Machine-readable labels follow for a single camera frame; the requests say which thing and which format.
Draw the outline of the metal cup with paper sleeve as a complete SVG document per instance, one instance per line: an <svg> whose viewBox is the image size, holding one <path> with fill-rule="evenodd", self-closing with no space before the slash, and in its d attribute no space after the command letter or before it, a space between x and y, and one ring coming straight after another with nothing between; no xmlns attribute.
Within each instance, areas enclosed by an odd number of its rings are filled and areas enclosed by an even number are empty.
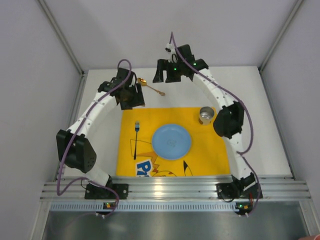
<svg viewBox="0 0 320 240"><path fill-rule="evenodd" d="M198 121L201 125L209 125L215 116L215 111L212 107L204 106L199 110Z"/></svg>

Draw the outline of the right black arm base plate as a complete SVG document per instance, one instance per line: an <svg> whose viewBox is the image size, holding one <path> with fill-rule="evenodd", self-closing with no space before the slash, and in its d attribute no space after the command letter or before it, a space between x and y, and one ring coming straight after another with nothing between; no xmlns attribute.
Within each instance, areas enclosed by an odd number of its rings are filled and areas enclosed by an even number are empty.
<svg viewBox="0 0 320 240"><path fill-rule="evenodd" d="M225 201L263 198L262 190L259 189L257 183L254 183L252 186L247 188L236 185L234 182L218 183L216 185L216 190L218 198Z"/></svg>

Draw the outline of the blue plastic plate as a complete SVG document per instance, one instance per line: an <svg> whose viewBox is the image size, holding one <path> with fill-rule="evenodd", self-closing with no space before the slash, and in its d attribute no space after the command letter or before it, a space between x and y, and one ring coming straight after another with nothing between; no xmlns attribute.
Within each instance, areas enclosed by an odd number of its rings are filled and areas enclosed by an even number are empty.
<svg viewBox="0 0 320 240"><path fill-rule="evenodd" d="M159 157L175 161L183 158L190 151L192 138L183 126L165 124L154 132L151 145Z"/></svg>

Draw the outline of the blue metal fork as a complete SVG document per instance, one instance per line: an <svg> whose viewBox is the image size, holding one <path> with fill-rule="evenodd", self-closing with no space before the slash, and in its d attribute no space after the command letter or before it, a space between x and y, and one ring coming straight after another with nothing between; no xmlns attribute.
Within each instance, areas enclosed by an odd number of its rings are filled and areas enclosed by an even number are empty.
<svg viewBox="0 0 320 240"><path fill-rule="evenodd" d="M140 123L138 121L135 122L135 143L134 143L134 155L133 159L137 158L137 141L138 141L138 132L140 130Z"/></svg>

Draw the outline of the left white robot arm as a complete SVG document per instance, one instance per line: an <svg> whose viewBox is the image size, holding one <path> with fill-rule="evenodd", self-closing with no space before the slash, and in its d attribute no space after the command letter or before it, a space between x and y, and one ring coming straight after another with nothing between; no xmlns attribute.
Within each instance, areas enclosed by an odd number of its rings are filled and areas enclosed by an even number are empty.
<svg viewBox="0 0 320 240"><path fill-rule="evenodd" d="M142 87L136 74L131 69L118 68L116 76L100 84L78 120L68 129L58 131L56 142L60 165L79 171L83 178L96 186L107 186L111 183L111 177L98 165L97 153L90 138L116 107L131 110L144 104Z"/></svg>

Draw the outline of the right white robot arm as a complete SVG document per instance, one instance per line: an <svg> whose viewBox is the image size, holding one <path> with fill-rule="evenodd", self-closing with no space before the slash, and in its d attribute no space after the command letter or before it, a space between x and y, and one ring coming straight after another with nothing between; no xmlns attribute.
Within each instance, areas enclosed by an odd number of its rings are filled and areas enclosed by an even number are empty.
<svg viewBox="0 0 320 240"><path fill-rule="evenodd" d="M176 47L168 43L165 47L167 59L157 61L153 83L176 83L183 76L189 78L216 108L213 120L215 133L223 138L228 151L231 174L230 183L218 185L220 199L259 199L262 190L257 174L245 158L250 148L243 146L244 117L249 111L244 103L232 92L220 86L203 59L196 59L188 44Z"/></svg>

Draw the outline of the gold spoon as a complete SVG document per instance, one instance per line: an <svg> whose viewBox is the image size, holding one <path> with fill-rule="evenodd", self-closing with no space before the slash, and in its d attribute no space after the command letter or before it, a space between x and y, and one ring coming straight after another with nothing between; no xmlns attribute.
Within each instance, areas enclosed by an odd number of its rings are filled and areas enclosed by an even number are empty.
<svg viewBox="0 0 320 240"><path fill-rule="evenodd" d="M137 82L138 82L142 87L150 88L150 89L152 89L153 91L155 91L156 93L158 93L159 95L161 95L161 96L163 96L163 97L166 95L164 92L162 92L162 91L160 91L160 90L157 90L157 89L151 87L151 86L147 83L147 81L146 81L145 79L143 79L143 78L138 77L138 78L137 78Z"/></svg>

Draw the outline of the yellow Pikachu placemat cloth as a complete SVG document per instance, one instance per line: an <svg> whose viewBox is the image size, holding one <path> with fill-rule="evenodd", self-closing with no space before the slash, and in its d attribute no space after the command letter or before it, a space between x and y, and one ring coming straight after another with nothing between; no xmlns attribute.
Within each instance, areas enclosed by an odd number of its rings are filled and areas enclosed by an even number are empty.
<svg viewBox="0 0 320 240"><path fill-rule="evenodd" d="M226 144L211 125L199 123L199 107L138 108L122 114L116 175L121 177L195 177L230 173ZM135 123L139 122L136 160ZM152 148L155 131L167 124L184 127L191 148L182 158L167 160Z"/></svg>

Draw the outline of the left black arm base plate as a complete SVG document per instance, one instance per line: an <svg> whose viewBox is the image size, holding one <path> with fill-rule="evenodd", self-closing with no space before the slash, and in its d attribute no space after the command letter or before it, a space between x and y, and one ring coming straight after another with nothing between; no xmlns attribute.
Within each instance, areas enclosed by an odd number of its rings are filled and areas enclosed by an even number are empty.
<svg viewBox="0 0 320 240"><path fill-rule="evenodd" d="M111 189L117 193L120 200L125 200L129 194L129 185L125 183L114 183ZM107 189L88 184L86 186L84 198L86 200L115 200L116 195Z"/></svg>

